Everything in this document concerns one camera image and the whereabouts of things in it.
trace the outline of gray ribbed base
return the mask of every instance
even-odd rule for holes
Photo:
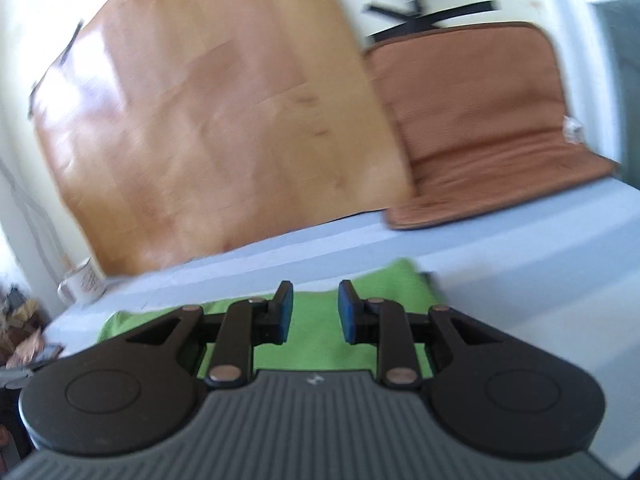
[[[39,451],[9,479],[614,480],[588,453],[508,462],[441,430],[414,394],[369,372],[261,371],[210,394],[178,434],[111,459]]]

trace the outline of mug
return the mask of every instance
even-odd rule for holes
[[[58,286],[58,295],[68,306],[74,303],[90,304],[99,300],[105,290],[106,286],[95,271],[91,258],[87,258],[65,274]]]

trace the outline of black bracket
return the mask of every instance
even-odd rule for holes
[[[413,390],[422,384],[415,353],[415,335],[420,339],[427,316],[413,314],[412,324],[404,307],[384,298],[361,300],[349,280],[338,287],[338,311],[344,339],[350,344],[378,347],[376,381],[395,390]]]
[[[293,308],[293,285],[281,282],[272,300],[236,301],[226,314],[205,316],[200,338],[215,342],[204,379],[209,388],[238,388],[254,374],[254,346],[287,341]]]

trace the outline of green cloth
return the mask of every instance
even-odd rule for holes
[[[441,303],[418,274],[409,260],[397,260],[385,269],[377,270],[355,280],[353,286],[361,298],[387,298],[401,303],[407,312],[426,313],[431,305]],[[342,336],[338,315],[337,290],[329,292],[296,292],[289,329],[284,345],[266,344],[255,348],[254,367],[279,370],[362,370],[376,371],[376,348],[371,345],[349,345]],[[241,298],[219,300],[202,305],[205,314],[225,312],[229,305]],[[98,342],[127,332],[147,321],[162,316],[171,308],[130,314],[116,312],[105,323]],[[213,345],[209,345],[198,376],[203,377]],[[416,345],[424,376],[431,370],[422,345]]]

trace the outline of brown cushion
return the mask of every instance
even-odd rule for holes
[[[565,141],[554,51],[532,25],[430,31],[380,43],[366,61],[418,189],[416,198],[386,211],[393,228],[491,212],[615,168]]]

